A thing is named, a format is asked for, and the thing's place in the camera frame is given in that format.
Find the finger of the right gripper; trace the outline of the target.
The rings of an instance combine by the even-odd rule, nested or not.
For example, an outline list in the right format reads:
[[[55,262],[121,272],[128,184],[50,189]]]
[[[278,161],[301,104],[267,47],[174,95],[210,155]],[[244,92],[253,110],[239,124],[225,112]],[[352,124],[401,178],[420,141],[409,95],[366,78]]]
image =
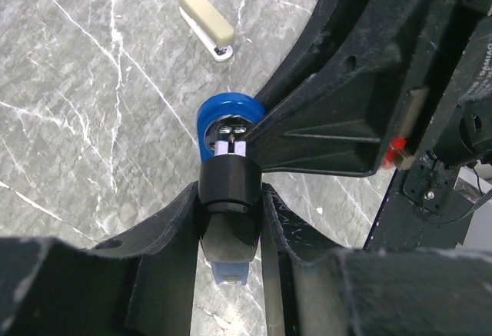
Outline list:
[[[306,85],[326,88],[369,65],[402,34],[409,48],[436,0],[318,0],[311,17],[256,98],[268,109]]]
[[[426,45],[390,43],[339,82],[304,86],[247,133],[249,156],[266,172],[374,174],[391,141],[411,132],[409,95],[428,62]]]

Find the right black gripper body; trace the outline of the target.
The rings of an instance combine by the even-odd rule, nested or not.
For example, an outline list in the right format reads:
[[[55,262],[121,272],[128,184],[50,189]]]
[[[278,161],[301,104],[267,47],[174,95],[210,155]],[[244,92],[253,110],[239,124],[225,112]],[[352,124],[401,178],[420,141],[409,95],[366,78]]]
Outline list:
[[[491,160],[491,0],[458,0],[457,13],[445,40],[458,50],[447,89],[414,155],[395,152],[366,250],[455,248],[491,200],[486,193],[472,203],[455,189],[462,167]]]

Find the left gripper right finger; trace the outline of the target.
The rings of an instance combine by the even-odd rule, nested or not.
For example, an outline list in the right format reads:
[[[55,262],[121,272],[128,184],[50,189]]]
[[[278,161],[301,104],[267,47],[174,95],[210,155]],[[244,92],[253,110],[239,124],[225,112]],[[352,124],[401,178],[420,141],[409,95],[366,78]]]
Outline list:
[[[264,185],[262,278],[269,335],[489,335],[483,251],[343,248]]]

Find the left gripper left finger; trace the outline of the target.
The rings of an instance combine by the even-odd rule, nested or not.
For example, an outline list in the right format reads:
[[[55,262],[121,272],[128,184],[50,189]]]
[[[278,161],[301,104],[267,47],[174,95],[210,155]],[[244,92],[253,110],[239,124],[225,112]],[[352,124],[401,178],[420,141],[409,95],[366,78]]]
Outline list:
[[[1,240],[3,335],[187,335],[198,236],[197,186],[96,245]]]

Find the blue black stapler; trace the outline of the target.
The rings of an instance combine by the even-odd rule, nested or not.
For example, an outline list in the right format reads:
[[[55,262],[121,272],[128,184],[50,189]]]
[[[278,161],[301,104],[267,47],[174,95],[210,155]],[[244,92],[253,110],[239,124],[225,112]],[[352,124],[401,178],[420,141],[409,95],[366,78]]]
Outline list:
[[[248,282],[261,233],[262,172],[247,156],[245,135],[264,117],[254,98],[237,92],[205,101],[197,113],[201,156],[199,242],[219,285]]]

